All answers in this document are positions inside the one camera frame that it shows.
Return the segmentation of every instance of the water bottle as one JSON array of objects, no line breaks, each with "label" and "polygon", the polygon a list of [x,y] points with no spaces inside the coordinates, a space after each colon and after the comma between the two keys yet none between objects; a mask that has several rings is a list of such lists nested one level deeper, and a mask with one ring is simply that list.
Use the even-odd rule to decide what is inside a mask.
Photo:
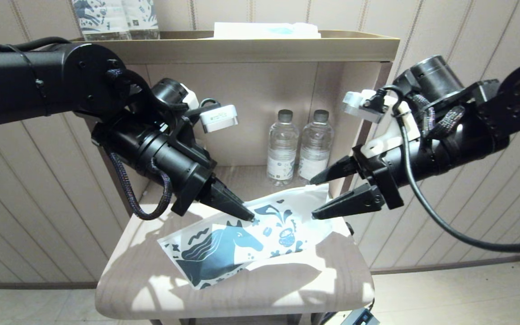
[{"label": "water bottle", "polygon": [[72,0],[86,41],[131,39],[121,0]]},{"label": "water bottle", "polygon": [[132,39],[159,39],[153,0],[122,0]]},{"label": "water bottle", "polygon": [[298,175],[305,181],[326,169],[333,139],[334,130],[328,124],[328,111],[316,110],[312,123],[302,129]]},{"label": "water bottle", "polygon": [[293,112],[282,109],[278,112],[278,121],[270,127],[266,174],[275,186],[289,184],[294,175],[300,132],[292,121]]}]

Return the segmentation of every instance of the bottle cap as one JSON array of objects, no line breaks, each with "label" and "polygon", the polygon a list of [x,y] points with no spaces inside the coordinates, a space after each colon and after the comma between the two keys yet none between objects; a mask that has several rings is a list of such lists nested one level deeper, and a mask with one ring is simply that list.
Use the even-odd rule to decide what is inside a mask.
[{"label": "bottle cap", "polygon": [[293,120],[293,112],[289,109],[281,109],[278,111],[278,121],[282,123],[290,123]]},{"label": "bottle cap", "polygon": [[316,111],[314,111],[314,121],[326,123],[328,121],[328,111],[325,111],[324,109],[316,109]]}]

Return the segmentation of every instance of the top shelf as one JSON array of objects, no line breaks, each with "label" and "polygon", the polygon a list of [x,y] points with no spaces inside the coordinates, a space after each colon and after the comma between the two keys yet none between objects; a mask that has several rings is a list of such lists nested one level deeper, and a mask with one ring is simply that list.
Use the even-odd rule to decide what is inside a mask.
[{"label": "top shelf", "polygon": [[320,39],[210,39],[213,31],[160,32],[159,40],[92,42],[126,64],[393,61],[399,39],[320,31]]}]

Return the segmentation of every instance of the tiled floor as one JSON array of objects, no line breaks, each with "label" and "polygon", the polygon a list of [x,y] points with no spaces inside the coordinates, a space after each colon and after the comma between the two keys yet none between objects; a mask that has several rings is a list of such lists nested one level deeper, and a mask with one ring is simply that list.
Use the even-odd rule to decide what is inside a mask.
[{"label": "tiled floor", "polygon": [[[520,262],[378,275],[374,284],[373,312],[384,325],[520,324]],[[103,317],[93,290],[0,290],[0,325],[150,323]]]}]

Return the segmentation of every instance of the white plastic bag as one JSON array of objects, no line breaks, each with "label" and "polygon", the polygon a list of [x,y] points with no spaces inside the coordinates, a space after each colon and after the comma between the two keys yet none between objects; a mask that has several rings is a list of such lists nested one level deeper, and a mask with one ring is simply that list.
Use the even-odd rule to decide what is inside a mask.
[{"label": "white plastic bag", "polygon": [[328,185],[283,190],[246,202],[252,222],[229,214],[205,218],[158,240],[196,289],[225,280],[253,261],[314,247],[332,232],[330,220],[311,212],[326,203]]}]

